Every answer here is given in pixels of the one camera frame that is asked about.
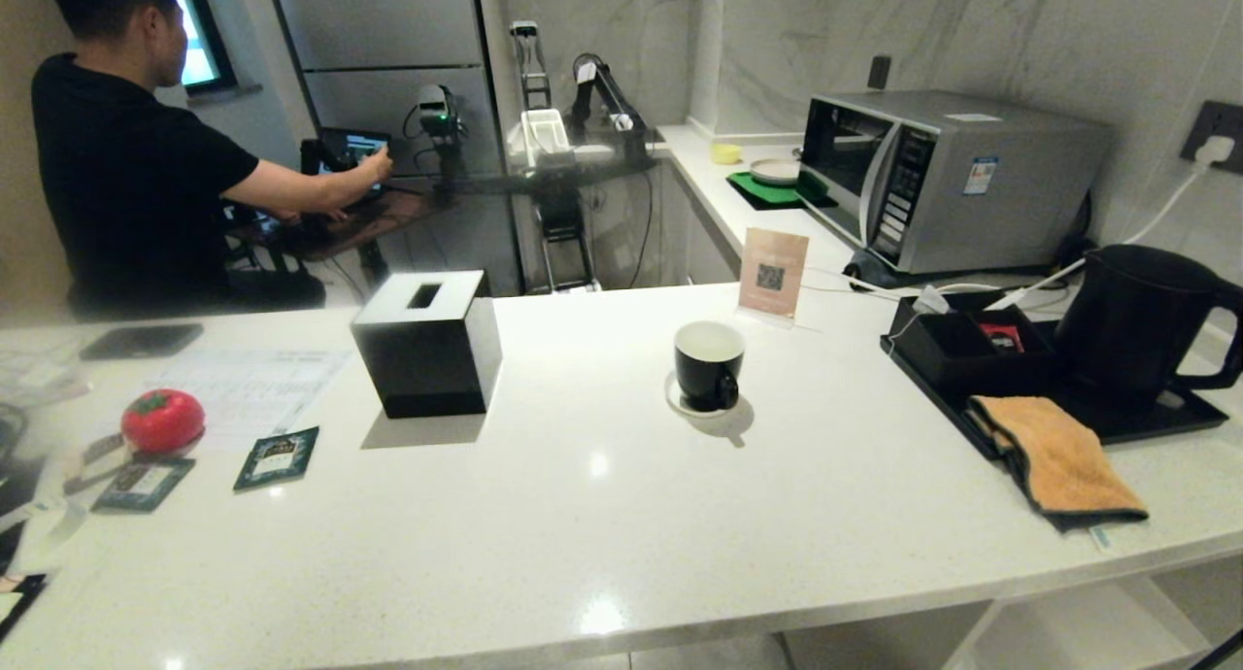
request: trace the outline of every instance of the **smartphone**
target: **smartphone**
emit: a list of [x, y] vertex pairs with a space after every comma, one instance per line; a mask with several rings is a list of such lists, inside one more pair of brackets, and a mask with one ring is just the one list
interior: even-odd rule
[[203, 334], [203, 326], [142, 326], [108, 331], [89, 347], [78, 353], [82, 362], [103, 359], [149, 359], [173, 357]]

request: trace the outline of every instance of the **kettle handle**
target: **kettle handle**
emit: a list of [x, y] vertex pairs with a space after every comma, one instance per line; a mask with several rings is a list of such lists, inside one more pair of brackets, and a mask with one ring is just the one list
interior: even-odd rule
[[1177, 374], [1180, 385], [1186, 388], [1231, 388], [1243, 375], [1243, 286], [1222, 282], [1222, 288], [1217, 292], [1217, 307], [1226, 308], [1234, 314], [1234, 339], [1226, 352], [1226, 360], [1222, 370], [1208, 377], [1185, 377]]

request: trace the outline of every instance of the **man's arm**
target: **man's arm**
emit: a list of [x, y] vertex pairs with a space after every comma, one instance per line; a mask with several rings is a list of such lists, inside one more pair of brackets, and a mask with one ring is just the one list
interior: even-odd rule
[[353, 170], [329, 175], [302, 175], [288, 167], [261, 160], [249, 178], [226, 189], [221, 196], [259, 209], [326, 214], [358, 201], [368, 189], [392, 174], [388, 147]]

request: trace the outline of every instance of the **black electric kettle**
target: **black electric kettle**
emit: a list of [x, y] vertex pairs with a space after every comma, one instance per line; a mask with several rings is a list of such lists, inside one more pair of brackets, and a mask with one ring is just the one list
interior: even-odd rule
[[[1111, 403], [1151, 405], [1171, 385], [1231, 388], [1243, 374], [1243, 288], [1150, 246], [1085, 255], [1086, 277], [1055, 334], [1071, 378]], [[1222, 370], [1177, 374], [1212, 308], [1239, 318]]]

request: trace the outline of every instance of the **black t-shirt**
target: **black t-shirt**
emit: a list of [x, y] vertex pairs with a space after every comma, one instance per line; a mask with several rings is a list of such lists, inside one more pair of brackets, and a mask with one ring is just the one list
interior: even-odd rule
[[173, 312], [227, 293], [220, 194], [257, 158], [126, 78], [52, 56], [31, 98], [77, 306]]

